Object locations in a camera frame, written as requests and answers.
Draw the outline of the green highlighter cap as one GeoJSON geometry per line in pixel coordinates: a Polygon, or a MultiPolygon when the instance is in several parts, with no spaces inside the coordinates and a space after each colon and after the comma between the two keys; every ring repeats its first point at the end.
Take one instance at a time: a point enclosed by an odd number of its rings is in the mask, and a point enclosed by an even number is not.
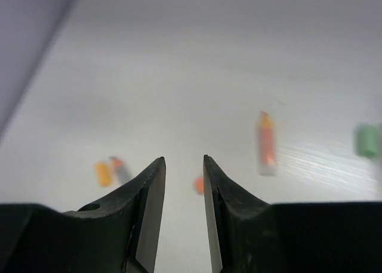
{"type": "Polygon", "coordinates": [[[380,132],[377,126],[361,124],[355,131],[355,148],[360,157],[377,159],[380,156],[380,132]]]}

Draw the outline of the orange highlighter cap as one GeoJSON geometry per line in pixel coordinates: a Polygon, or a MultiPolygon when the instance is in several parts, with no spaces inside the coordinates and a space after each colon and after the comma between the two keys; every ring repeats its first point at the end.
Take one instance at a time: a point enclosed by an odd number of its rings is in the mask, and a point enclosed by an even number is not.
{"type": "Polygon", "coordinates": [[[203,177],[197,178],[194,182],[194,187],[195,187],[195,191],[198,194],[203,194],[204,193],[204,178],[203,177]]]}

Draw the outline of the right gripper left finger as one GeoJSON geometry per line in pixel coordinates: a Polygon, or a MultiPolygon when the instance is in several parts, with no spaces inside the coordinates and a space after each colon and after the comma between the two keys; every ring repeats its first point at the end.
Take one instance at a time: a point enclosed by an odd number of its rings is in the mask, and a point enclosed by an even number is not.
{"type": "Polygon", "coordinates": [[[2,272],[153,272],[165,193],[164,158],[77,211],[1,205],[2,272]]]}

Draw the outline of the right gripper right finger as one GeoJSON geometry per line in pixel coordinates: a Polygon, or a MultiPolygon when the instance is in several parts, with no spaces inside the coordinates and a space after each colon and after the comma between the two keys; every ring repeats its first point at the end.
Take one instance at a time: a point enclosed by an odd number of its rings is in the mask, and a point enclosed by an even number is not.
{"type": "Polygon", "coordinates": [[[204,156],[213,272],[380,272],[381,203],[268,204],[204,156]]]}

